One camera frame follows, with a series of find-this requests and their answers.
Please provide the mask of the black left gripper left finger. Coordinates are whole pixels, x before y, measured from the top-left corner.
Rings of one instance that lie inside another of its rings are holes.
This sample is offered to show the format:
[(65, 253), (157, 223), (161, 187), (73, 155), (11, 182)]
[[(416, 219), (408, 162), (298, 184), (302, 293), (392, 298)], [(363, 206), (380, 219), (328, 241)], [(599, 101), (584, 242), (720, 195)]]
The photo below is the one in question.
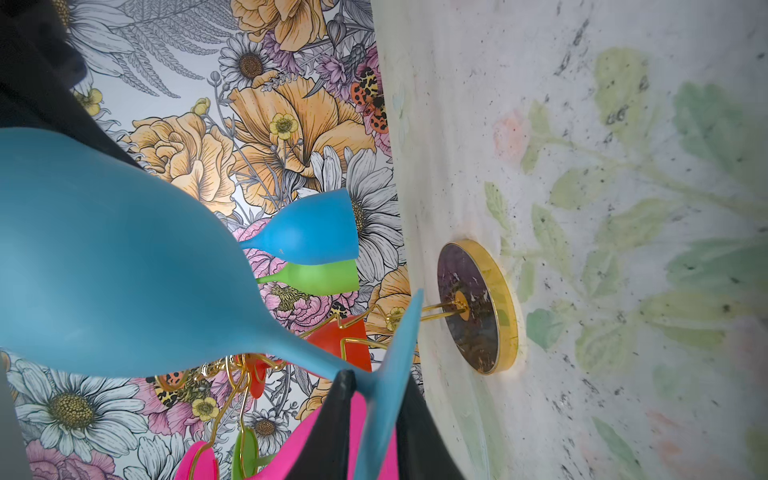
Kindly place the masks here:
[(356, 390), (355, 373), (339, 372), (314, 426), (286, 479), (348, 478), (351, 403)]

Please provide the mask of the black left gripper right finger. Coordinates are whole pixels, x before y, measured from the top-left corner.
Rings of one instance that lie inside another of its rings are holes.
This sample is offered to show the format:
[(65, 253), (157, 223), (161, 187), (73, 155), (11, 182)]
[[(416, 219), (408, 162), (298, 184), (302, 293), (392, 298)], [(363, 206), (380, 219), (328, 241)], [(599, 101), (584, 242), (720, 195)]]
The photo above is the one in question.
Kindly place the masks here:
[(413, 377), (408, 379), (396, 423), (400, 480), (463, 480)]

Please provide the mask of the light blue wine glass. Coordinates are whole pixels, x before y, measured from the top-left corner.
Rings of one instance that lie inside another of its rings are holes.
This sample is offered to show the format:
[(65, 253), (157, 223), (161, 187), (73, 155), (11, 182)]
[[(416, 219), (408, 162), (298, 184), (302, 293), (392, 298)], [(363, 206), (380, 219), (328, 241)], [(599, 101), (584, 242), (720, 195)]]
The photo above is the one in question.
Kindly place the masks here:
[(348, 369), (284, 328), (199, 201), (50, 130), (1, 132), (1, 344), (56, 370), (147, 377), (235, 354)]

